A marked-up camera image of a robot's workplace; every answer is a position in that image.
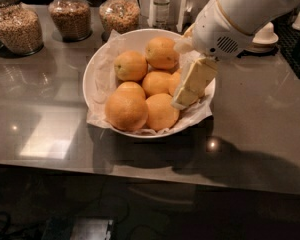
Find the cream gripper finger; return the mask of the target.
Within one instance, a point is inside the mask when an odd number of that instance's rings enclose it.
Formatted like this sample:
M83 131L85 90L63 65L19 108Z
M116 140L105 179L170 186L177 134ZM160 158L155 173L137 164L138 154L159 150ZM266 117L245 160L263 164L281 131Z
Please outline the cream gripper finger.
M183 110L205 95L206 87L217 75L217 62L211 58L198 58L181 74L171 105Z
M181 54L197 50L195 24L192 24L184 34L175 41L174 50Z

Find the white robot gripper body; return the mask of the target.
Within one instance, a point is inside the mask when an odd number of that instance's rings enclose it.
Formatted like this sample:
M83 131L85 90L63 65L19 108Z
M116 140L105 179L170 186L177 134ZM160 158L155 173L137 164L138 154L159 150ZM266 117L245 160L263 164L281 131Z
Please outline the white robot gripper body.
M252 41L246 33L225 13L220 0L210 0L197 15L192 29L194 49L218 60L236 57Z

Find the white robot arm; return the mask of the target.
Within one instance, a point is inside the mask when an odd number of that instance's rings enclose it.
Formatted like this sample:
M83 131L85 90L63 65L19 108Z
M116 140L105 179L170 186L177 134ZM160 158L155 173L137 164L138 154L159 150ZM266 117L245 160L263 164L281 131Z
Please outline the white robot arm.
M199 57L182 67L172 105L185 109L203 95L217 72L217 62L236 57L271 20L299 5L300 0L209 0L174 49Z

